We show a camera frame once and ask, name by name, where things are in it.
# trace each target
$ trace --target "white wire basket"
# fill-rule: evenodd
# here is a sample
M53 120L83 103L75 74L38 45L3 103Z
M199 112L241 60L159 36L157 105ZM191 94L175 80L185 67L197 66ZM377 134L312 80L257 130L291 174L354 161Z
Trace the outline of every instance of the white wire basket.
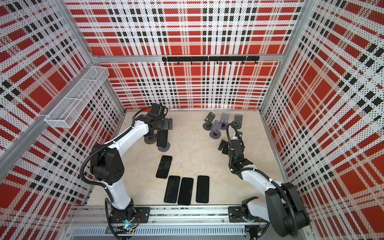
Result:
M72 90L49 113L45 121L51 127L71 128L108 76L109 72L106 67L90 67Z

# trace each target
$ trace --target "plaid wall panel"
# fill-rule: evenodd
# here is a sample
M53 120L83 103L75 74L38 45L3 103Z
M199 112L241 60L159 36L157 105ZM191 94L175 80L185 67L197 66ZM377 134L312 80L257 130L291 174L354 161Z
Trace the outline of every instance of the plaid wall panel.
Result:
M122 114L103 86L71 129L47 127L0 183L0 239L55 239L89 185L80 166L108 141ZM86 168L89 179L89 167Z
M0 155L87 65L47 0L0 3Z
M265 117L322 239L384 238L384 1L319 1Z
M105 63L127 109L151 103L169 108L258 109L278 62Z
M65 0L95 55L283 53L304 0Z

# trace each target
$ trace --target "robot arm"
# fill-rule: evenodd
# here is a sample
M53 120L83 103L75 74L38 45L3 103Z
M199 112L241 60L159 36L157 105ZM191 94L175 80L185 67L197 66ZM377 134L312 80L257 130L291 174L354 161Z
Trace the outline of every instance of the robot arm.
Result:
M241 217L246 221L253 221L260 217L271 223L273 229L281 237L290 234L296 237L298 230L310 223L310 219L303 202L290 182L281 183L269 178L248 159L244 158L244 143L242 133L236 129L232 140L222 140L219 150L230 158L231 173L252 184L264 198L251 197L242 201Z
M134 218L135 212L133 200L126 192L123 184L124 165L121 157L141 137L154 137L154 130L161 130L168 122L165 118L166 107L161 104L153 104L152 107L148 108L151 108L151 111L147 115L142 114L136 117L144 109L140 110L132 118L132 125L114 139L103 145L95 144L90 155L91 174L97 180L96 183L91 182L90 184L102 186L112 205L111 214L118 215L120 219L127 221Z

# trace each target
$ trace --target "black bracket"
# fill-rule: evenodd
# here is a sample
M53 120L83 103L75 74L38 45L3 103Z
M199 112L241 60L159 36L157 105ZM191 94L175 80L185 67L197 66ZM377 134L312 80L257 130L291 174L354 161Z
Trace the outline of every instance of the black bracket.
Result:
M257 61L260 59L260 56L191 56L191 57L177 57L177 56L167 56L161 58L163 62L220 62L220 61L229 61L230 64L232 61Z

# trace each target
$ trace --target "black smartphone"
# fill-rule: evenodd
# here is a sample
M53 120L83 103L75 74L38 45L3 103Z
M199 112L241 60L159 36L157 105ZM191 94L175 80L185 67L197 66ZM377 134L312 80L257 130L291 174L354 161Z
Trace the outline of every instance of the black smartphone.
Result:
M167 179L171 162L172 162L172 156L166 156L166 155L161 156L159 168L157 169L157 172L156 172L157 178Z
M209 201L209 177L198 176L196 186L196 202L207 204Z
M191 204L192 187L193 187L193 178L183 177L181 179L179 199L177 200L177 204L179 205Z
M169 176L164 202L174 204L177 201L177 193L179 192L180 177Z

